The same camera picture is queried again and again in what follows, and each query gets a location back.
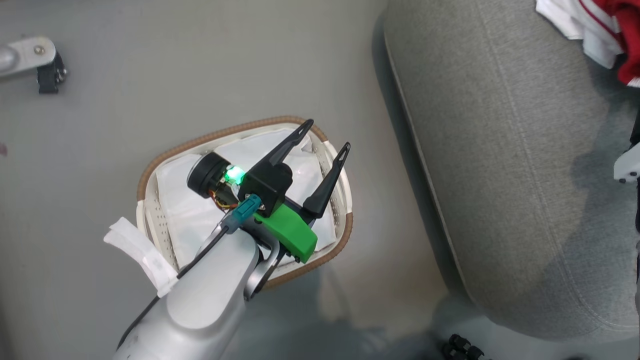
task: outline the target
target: white cloth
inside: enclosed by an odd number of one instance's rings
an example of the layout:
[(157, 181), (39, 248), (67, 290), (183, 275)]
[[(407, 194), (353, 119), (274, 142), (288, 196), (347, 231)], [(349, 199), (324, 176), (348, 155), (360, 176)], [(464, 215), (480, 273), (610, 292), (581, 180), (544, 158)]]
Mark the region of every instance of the white cloth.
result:
[[(278, 145), (291, 130), (276, 130), (226, 143), (215, 149), (223, 158), (247, 171)], [(224, 215), (211, 199), (203, 199), (187, 187), (187, 176), (199, 154), (189, 154), (163, 165), (157, 172), (160, 205), (167, 221), (173, 251), (179, 267), (191, 262), (201, 244)], [(323, 175), (308, 137), (284, 161), (293, 172), (293, 184), (287, 196), (302, 202), (320, 185)], [(313, 231), (318, 236), (316, 251), (336, 241), (331, 206), (316, 220)], [(284, 257), (281, 265), (293, 258)]]
[(584, 53), (607, 69), (623, 53), (614, 34), (620, 29), (593, 0), (538, 0), (536, 11), (570, 40), (582, 39)]
[(104, 242), (124, 251), (135, 260), (156, 287), (158, 296), (165, 296), (177, 282), (177, 272), (162, 257), (153, 243), (127, 219), (120, 218), (109, 227)]

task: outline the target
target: gray fabric upholstery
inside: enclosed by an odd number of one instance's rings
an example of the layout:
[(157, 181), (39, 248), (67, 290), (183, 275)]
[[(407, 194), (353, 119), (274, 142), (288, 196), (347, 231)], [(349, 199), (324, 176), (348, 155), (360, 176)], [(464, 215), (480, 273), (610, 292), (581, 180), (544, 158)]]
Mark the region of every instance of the gray fabric upholstery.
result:
[(612, 179), (640, 94), (533, 0), (397, 0), (387, 47), (471, 298), (537, 338), (638, 334), (635, 187)]

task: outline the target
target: gray floor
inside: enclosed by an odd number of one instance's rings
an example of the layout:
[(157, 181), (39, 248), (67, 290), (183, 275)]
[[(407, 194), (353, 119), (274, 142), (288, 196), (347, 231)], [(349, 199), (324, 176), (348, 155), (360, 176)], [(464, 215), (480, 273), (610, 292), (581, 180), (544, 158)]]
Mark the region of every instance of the gray floor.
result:
[(7, 359), (109, 359), (153, 297), (103, 244), (134, 220), (147, 163), (198, 135), (275, 115), (350, 141), (355, 228), (330, 264), (253, 301), (226, 359), (439, 359), (460, 332), (494, 359), (635, 359), (637, 340), (544, 343), (460, 294), (381, 41), (383, 0), (5, 0), (0, 43), (43, 34), (59, 95), (0, 81), (0, 347)]

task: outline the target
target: cable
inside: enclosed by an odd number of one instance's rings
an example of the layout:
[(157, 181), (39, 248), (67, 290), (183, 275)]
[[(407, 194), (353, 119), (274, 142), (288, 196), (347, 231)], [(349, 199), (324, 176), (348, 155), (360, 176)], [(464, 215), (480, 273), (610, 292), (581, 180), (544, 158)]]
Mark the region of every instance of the cable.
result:
[[(188, 273), (189, 270), (191, 270), (198, 263), (198, 261), (200, 261), (209, 252), (209, 250), (211, 250), (214, 247), (214, 245), (216, 245), (218, 241), (222, 239), (222, 236), (224, 236), (228, 230), (229, 228), (227, 226), (223, 227), (220, 230), (220, 233), (216, 235), (216, 237), (213, 238), (213, 240), (211, 240), (211, 242), (204, 249), (202, 249), (202, 251), (198, 255), (196, 255), (196, 257), (187, 266), (182, 268), (182, 270), (178, 273), (176, 278), (180, 279), (186, 273)], [(122, 346), (122, 344), (127, 339), (131, 331), (142, 321), (142, 319), (147, 315), (149, 310), (151, 310), (151, 308), (156, 304), (156, 302), (158, 302), (158, 300), (160, 300), (160, 298), (156, 295), (156, 297), (154, 297), (153, 300), (151, 300), (149, 305), (147, 305), (147, 307), (142, 311), (142, 313), (140, 313), (140, 315), (138, 315), (138, 317), (135, 320), (133, 320), (131, 325), (129, 325), (127, 330), (125, 330), (124, 334), (122, 334), (122, 337), (120, 338), (120, 342), (118, 343), (118, 347), (116, 347), (116, 351)]]
[(223, 204), (222, 202), (220, 202), (220, 200), (218, 200), (218, 198), (216, 197), (216, 193), (213, 190), (209, 190), (209, 196), (211, 196), (211, 199), (213, 200), (213, 203), (218, 207), (218, 209), (224, 211), (225, 213), (228, 212), (230, 209), (233, 210), (235, 208), (237, 208), (238, 204)]
[(145, 309), (140, 313), (140, 315), (138, 315), (138, 317), (135, 320), (133, 320), (133, 322), (131, 323), (131, 325), (129, 325), (129, 327), (124, 332), (124, 334), (122, 334), (122, 337), (120, 338), (120, 342), (118, 343), (118, 347), (116, 347), (116, 351), (122, 346), (122, 344), (127, 339), (127, 336), (129, 336), (129, 333), (133, 330), (133, 328), (136, 327), (136, 325), (140, 322), (140, 320), (142, 320), (143, 317), (145, 317), (145, 315), (147, 315), (149, 310), (151, 310), (151, 308), (156, 304), (156, 302), (158, 302), (158, 300), (160, 300), (160, 298), (156, 295), (156, 297), (154, 297), (154, 299), (151, 300), (149, 305), (145, 307)]
[(178, 276), (176, 276), (176, 278), (180, 279), (181, 277), (184, 276), (184, 274), (186, 274), (189, 270), (191, 270), (191, 268), (193, 268), (193, 266), (196, 265), (198, 261), (200, 261), (209, 252), (209, 250), (211, 250), (211, 248), (213, 248), (213, 245), (217, 244), (218, 241), (220, 241), (222, 236), (226, 234), (228, 230), (229, 228), (227, 226), (220, 229), (220, 234), (216, 235), (216, 237), (213, 238), (213, 240), (211, 240), (211, 242), (204, 249), (202, 249), (202, 251), (198, 255), (196, 255), (195, 259), (193, 259), (192, 262), (189, 263), (189, 265), (182, 268), (182, 270), (178, 273)]

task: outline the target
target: metal bracket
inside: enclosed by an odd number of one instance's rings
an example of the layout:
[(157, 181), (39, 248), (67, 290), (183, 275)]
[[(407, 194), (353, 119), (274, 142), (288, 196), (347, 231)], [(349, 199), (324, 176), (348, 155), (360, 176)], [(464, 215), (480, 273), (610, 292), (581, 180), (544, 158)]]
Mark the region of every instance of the metal bracket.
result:
[(255, 294), (262, 290), (262, 287), (267, 283), (273, 271), (276, 270), (276, 267), (285, 256), (287, 250), (266, 227), (256, 222), (254, 217), (247, 220), (243, 224), (242, 229), (255, 238), (260, 239), (260, 241), (271, 250), (269, 257), (255, 267), (255, 270), (246, 282), (244, 299), (249, 301)]
[(67, 69), (51, 40), (33, 37), (0, 45), (0, 78), (35, 68), (38, 69), (39, 92), (57, 94)]

